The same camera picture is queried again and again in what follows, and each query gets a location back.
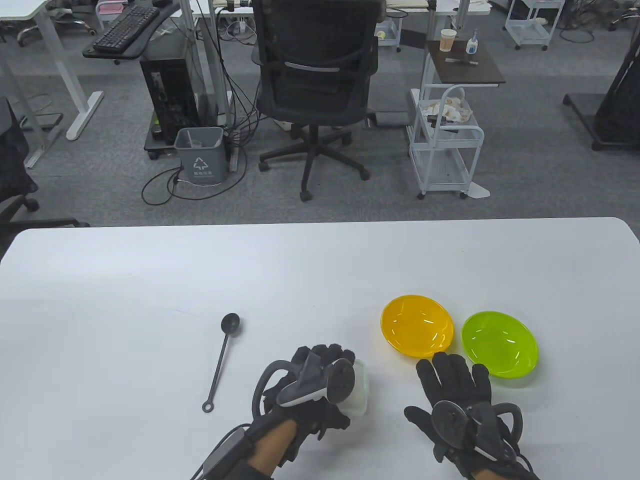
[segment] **hand sanitizer bottle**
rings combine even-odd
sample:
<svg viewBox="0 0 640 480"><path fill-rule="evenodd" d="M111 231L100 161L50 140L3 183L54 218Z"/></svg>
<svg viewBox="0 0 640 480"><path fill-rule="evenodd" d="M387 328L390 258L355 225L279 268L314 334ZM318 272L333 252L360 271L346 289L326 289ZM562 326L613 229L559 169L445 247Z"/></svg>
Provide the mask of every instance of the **hand sanitizer bottle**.
<svg viewBox="0 0 640 480"><path fill-rule="evenodd" d="M478 30L474 30L474 36L472 36L467 42L467 54L473 55L478 51Z"/></svg>

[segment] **chair wheel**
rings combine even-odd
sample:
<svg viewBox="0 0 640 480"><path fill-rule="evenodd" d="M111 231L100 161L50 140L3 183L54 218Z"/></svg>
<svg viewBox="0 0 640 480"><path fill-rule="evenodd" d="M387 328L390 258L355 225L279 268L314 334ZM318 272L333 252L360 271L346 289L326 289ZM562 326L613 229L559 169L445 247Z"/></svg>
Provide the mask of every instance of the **chair wheel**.
<svg viewBox="0 0 640 480"><path fill-rule="evenodd" d="M36 200L35 198L25 199L24 206L29 212L35 212L40 208L40 204L38 203L38 200Z"/></svg>

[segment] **keyboard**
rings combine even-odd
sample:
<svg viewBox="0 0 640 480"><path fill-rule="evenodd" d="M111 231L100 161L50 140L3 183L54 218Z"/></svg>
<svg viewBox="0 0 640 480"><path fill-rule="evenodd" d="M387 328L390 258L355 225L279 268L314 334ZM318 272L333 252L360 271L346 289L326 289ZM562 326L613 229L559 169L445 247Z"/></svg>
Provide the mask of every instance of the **keyboard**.
<svg viewBox="0 0 640 480"><path fill-rule="evenodd" d="M123 53L160 14L155 6L132 5L93 43L99 52Z"/></svg>

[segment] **spoon handle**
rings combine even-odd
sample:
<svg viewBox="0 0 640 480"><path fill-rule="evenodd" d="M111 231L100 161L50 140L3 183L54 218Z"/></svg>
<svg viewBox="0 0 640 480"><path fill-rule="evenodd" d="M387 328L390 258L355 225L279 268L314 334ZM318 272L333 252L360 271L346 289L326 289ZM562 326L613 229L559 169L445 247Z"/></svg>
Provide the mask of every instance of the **spoon handle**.
<svg viewBox="0 0 640 480"><path fill-rule="evenodd" d="M216 366L216 373L213 376L213 383L211 383L211 390L209 391L209 400L213 400L213 395L216 393L216 387L218 386L218 377L220 376L220 367L222 367L222 359L225 356L225 349L227 348L227 341L229 340L229 334L225 334L225 341L222 342L222 350L220 350L220 357L218 358L218 365Z"/></svg>

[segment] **gray trash bin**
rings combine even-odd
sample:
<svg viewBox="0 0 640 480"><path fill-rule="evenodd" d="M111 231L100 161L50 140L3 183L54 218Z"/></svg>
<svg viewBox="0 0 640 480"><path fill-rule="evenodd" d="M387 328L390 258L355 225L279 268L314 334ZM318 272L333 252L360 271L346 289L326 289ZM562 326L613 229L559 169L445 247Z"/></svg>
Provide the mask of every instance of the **gray trash bin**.
<svg viewBox="0 0 640 480"><path fill-rule="evenodd" d="M181 129L175 137L178 152L189 181L198 185L213 185L227 179L228 165L224 131L220 127Z"/></svg>

